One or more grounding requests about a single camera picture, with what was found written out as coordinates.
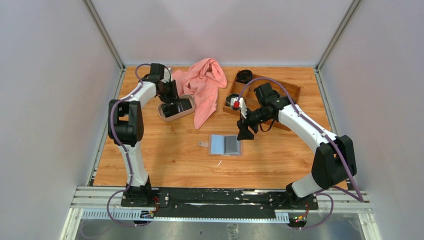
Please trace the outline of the beige oval card tray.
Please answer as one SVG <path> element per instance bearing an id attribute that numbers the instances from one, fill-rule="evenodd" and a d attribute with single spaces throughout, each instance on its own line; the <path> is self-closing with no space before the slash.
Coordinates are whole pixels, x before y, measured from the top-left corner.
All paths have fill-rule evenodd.
<path id="1" fill-rule="evenodd" d="M 170 102 L 162 102 L 158 108 L 158 114 L 164 122 L 171 122 L 192 114 L 196 109 L 193 96 L 184 94 Z"/>

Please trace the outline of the pink card holder wallet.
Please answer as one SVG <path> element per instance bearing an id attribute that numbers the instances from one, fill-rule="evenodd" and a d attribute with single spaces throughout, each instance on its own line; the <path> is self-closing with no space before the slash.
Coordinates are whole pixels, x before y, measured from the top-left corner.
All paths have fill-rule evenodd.
<path id="1" fill-rule="evenodd" d="M 207 148 L 210 156 L 242 156 L 242 142 L 235 134 L 210 134 L 207 141 L 199 141 L 199 147 Z"/>

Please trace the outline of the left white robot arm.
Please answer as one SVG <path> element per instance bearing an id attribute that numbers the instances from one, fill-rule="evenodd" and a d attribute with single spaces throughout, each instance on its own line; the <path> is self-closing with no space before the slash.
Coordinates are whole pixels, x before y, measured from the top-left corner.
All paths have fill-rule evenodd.
<path id="1" fill-rule="evenodd" d="M 142 108 L 150 99 L 158 97 L 163 117 L 173 117 L 184 110 L 169 68 L 160 63 L 147 66 L 149 73 L 143 77 L 136 75 L 138 83 L 130 93 L 108 104 L 108 136 L 118 146 L 127 173 L 121 203 L 125 207 L 146 207 L 157 201 L 141 151 L 145 131 Z"/>

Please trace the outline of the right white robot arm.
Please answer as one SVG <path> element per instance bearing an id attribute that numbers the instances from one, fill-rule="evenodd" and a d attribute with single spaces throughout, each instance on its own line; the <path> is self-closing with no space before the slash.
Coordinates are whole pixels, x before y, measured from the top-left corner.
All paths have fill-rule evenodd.
<path id="1" fill-rule="evenodd" d="M 241 95 L 233 97 L 229 105 L 240 111 L 237 139 L 252 140 L 260 125 L 269 120 L 292 130 L 313 151 L 310 173 L 288 184 L 283 202 L 298 209 L 310 195 L 327 190 L 357 174 L 354 144 L 347 135 L 338 136 L 307 116 L 288 95 L 280 95 L 269 83 L 254 89 L 260 107 L 250 110 Z"/>

